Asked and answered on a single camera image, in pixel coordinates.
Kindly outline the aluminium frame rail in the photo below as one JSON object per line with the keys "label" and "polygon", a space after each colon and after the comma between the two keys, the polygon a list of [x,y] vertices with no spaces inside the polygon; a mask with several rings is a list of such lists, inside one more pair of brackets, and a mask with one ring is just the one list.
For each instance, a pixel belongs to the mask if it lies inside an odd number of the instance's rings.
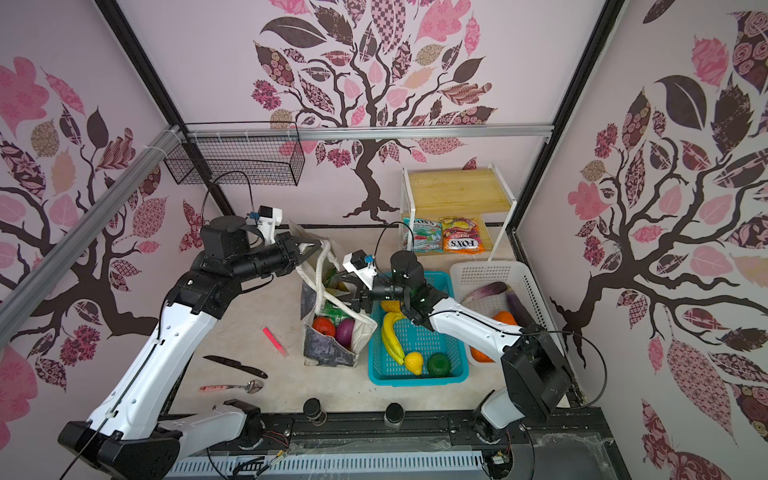
{"label": "aluminium frame rail", "polygon": [[[275,135],[278,138],[301,140],[350,139],[421,139],[442,137],[549,137],[554,126],[547,123],[486,124],[475,126],[405,126],[359,128],[293,128],[261,130],[194,131],[193,137],[213,136],[220,139],[242,136],[260,138]],[[124,205],[130,194],[162,160],[170,156],[173,148],[182,144],[187,135],[179,126],[168,125],[146,146],[138,159],[120,176],[114,187],[108,189],[81,217],[76,225],[52,247],[39,267],[33,269],[1,304],[1,344],[8,344],[44,298],[54,289],[79,256]]]}

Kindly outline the red tomato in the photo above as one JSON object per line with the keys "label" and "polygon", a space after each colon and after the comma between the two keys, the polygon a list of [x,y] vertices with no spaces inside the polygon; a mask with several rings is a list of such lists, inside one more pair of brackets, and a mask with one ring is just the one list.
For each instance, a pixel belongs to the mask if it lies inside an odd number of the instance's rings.
{"label": "red tomato", "polygon": [[312,328],[325,336],[334,337],[336,334],[336,327],[334,323],[327,317],[318,316],[312,322]]}

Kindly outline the orange Fox's candy bag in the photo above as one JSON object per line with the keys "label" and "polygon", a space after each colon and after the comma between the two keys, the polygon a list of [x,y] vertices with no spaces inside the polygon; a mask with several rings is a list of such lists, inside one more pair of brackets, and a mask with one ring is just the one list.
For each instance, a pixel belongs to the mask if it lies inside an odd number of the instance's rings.
{"label": "orange Fox's candy bag", "polygon": [[447,253],[479,254],[485,251],[477,224],[464,217],[444,217],[442,228],[442,249]]}

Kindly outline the black post left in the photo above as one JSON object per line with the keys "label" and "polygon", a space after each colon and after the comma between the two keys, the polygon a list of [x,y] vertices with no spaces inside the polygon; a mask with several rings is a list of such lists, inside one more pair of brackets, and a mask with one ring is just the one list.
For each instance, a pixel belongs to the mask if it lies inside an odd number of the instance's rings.
{"label": "black post left", "polygon": [[314,426],[322,426],[327,421],[327,412],[318,398],[309,398],[303,404],[303,414]]}

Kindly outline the green yellow snack bag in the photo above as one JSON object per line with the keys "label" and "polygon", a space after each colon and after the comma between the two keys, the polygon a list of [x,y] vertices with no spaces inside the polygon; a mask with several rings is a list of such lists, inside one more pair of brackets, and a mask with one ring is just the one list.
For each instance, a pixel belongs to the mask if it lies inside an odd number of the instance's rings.
{"label": "green yellow snack bag", "polygon": [[[325,287],[326,292],[330,295],[339,299],[344,299],[349,293],[349,290],[343,282],[338,280],[337,274],[338,269],[331,266],[330,269],[323,274],[323,286]],[[321,315],[329,318],[335,326],[337,326],[344,318],[348,318],[348,315],[338,305],[328,299],[325,300]]]}

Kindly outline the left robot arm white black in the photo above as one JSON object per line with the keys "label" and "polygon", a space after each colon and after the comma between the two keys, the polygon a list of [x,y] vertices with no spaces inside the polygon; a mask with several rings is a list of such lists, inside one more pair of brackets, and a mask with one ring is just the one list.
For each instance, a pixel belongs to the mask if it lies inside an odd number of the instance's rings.
{"label": "left robot arm white black", "polygon": [[202,227],[203,249],[165,296],[136,359],[88,419],[60,432],[59,444],[75,459],[114,479],[162,479],[178,460],[219,443],[260,443],[261,411],[240,400],[177,421],[160,416],[196,348],[245,293],[243,283],[288,275],[322,248],[318,240],[264,230],[237,216]]}

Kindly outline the cream canvas grocery bag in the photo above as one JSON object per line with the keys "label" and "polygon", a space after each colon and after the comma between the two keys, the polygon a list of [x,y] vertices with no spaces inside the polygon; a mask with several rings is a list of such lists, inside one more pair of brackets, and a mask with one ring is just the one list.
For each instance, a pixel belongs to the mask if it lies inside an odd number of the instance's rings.
{"label": "cream canvas grocery bag", "polygon": [[[336,254],[335,242],[294,223],[289,224],[289,232],[319,243],[319,250],[296,270],[302,280],[303,362],[312,367],[355,367],[376,332],[377,323],[366,311],[352,308],[352,296],[359,288],[352,281],[341,278],[347,271],[342,258]],[[314,327],[319,317],[329,319],[335,328],[348,319],[352,323],[343,334],[323,334]]]}

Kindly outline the dark purple eggplant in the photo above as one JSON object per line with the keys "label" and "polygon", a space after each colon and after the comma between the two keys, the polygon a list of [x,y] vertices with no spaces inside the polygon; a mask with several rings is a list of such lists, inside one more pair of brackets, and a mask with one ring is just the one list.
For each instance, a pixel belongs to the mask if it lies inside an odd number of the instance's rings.
{"label": "dark purple eggplant", "polygon": [[535,324],[533,316],[528,312],[517,293],[510,286],[507,287],[505,297],[508,311],[514,317],[518,326],[528,328]]}

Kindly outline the wrinkled yellow fruit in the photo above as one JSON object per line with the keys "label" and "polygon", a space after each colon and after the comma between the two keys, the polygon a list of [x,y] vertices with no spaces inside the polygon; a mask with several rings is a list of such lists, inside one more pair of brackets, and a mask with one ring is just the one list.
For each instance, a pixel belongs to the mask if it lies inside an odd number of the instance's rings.
{"label": "wrinkled yellow fruit", "polygon": [[396,300],[385,300],[380,302],[381,308],[388,313],[401,313],[401,303]]}

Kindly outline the single yellow banana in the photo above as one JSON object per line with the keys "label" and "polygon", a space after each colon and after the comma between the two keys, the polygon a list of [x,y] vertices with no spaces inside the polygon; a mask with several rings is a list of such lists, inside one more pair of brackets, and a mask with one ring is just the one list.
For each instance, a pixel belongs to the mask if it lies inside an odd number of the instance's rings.
{"label": "single yellow banana", "polygon": [[381,327],[382,342],[389,356],[398,364],[405,363],[405,353],[400,341],[395,333],[395,324],[404,319],[404,316],[398,312],[388,312],[384,318]]}

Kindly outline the black post right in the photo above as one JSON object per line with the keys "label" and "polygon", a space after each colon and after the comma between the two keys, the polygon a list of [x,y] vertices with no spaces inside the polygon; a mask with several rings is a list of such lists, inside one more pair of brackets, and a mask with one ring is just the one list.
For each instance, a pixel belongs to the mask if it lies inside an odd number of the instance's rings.
{"label": "black post right", "polygon": [[383,416],[384,425],[388,429],[399,430],[405,418],[405,410],[399,403],[390,403]]}

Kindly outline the teal plastic basket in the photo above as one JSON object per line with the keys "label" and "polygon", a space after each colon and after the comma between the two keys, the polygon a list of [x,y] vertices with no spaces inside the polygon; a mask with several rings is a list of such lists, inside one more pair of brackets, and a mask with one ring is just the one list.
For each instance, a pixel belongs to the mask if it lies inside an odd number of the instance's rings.
{"label": "teal plastic basket", "polygon": [[[394,324],[396,340],[400,343],[404,354],[413,352],[422,356],[422,374],[415,375],[398,363],[387,349],[382,327],[387,311],[380,301],[373,303],[371,318],[378,328],[368,343],[368,378],[376,386],[389,387],[427,387],[444,386],[465,381],[469,377],[469,361],[465,353],[465,345],[449,335],[432,332],[424,327],[416,326],[410,320],[398,321]],[[442,376],[434,376],[429,369],[429,360],[441,355],[440,371],[447,367],[449,370]]]}

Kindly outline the pink marker pen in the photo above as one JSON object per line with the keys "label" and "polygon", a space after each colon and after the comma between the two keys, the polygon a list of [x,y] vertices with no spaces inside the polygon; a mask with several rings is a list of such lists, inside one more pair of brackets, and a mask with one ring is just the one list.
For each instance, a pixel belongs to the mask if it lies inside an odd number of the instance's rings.
{"label": "pink marker pen", "polygon": [[287,358],[289,356],[288,351],[285,349],[285,347],[282,345],[282,343],[278,340],[278,338],[274,335],[274,333],[268,328],[263,327],[262,331],[266,338],[269,340],[269,342],[273,345],[273,347],[284,357]]}

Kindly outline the black post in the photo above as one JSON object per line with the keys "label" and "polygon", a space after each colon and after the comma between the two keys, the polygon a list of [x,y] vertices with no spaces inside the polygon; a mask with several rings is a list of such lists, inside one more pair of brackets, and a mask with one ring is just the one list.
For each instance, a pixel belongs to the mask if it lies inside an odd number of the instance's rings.
{"label": "black post", "polygon": [[388,429],[399,430],[405,418],[405,410],[399,403],[390,403],[383,416],[384,425]]}
{"label": "black post", "polygon": [[322,426],[327,421],[327,412],[318,398],[309,398],[303,404],[303,414],[314,426]]}

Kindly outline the purple onion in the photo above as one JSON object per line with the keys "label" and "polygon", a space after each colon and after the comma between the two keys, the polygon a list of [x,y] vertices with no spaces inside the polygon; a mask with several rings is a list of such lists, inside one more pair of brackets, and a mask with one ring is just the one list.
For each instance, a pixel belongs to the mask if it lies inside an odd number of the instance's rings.
{"label": "purple onion", "polygon": [[346,349],[351,348],[352,337],[355,327],[353,318],[344,318],[335,328],[334,338],[336,342]]}

